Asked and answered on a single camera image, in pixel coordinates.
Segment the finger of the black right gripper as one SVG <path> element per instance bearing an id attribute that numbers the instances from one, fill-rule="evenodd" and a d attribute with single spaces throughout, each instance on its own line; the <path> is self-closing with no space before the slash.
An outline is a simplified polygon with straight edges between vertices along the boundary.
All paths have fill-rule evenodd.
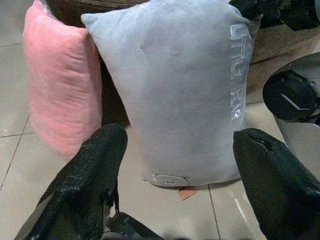
<path id="1" fill-rule="evenodd" d="M 255 21 L 262 15 L 257 0 L 230 0 L 228 3 L 237 8 L 246 19 Z"/>

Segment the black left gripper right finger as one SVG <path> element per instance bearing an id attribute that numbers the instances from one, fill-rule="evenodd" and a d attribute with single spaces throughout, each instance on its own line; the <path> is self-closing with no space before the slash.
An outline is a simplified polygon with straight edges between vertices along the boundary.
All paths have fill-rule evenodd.
<path id="1" fill-rule="evenodd" d="M 287 146 L 246 128 L 233 134 L 234 158 L 261 232 L 268 240 L 320 238 L 320 182 Z"/>

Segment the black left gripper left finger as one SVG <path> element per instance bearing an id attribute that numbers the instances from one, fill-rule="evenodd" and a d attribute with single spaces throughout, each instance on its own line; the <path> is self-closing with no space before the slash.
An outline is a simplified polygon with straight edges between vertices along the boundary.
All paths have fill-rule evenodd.
<path id="1" fill-rule="evenodd" d="M 127 149 L 118 124 L 99 128 L 49 184 L 17 240 L 99 240 L 104 206 L 118 206 L 118 174 Z"/>

